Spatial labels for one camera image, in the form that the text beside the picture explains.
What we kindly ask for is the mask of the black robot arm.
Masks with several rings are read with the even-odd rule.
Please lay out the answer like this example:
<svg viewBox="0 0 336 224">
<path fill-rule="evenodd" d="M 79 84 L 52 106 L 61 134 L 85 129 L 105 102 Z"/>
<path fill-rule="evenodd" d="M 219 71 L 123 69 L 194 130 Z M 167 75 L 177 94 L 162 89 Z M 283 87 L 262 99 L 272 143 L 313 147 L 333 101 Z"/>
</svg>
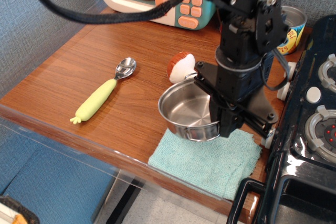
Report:
<svg viewBox="0 0 336 224">
<path fill-rule="evenodd" d="M 268 137 L 278 121 L 264 93 L 273 59 L 288 70 L 277 49 L 289 30 L 281 0 L 208 1 L 221 19 L 220 44 L 215 65 L 197 62 L 194 82 L 210 96 L 211 121 L 220 124 L 223 137 L 243 124 Z"/>
</svg>

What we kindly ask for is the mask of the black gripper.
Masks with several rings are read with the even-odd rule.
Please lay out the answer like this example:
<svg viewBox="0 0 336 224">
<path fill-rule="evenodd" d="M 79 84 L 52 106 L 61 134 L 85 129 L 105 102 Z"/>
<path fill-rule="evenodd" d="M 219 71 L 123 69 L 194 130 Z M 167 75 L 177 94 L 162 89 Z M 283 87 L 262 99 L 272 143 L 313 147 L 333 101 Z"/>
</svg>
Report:
<svg viewBox="0 0 336 224">
<path fill-rule="evenodd" d="M 210 95 L 212 122 L 220 122 L 220 136 L 230 134 L 247 124 L 262 137 L 270 135 L 278 115 L 264 92 L 271 63 L 256 66 L 251 72 L 233 72 L 220 65 L 198 61 L 195 84 Z"/>
</svg>

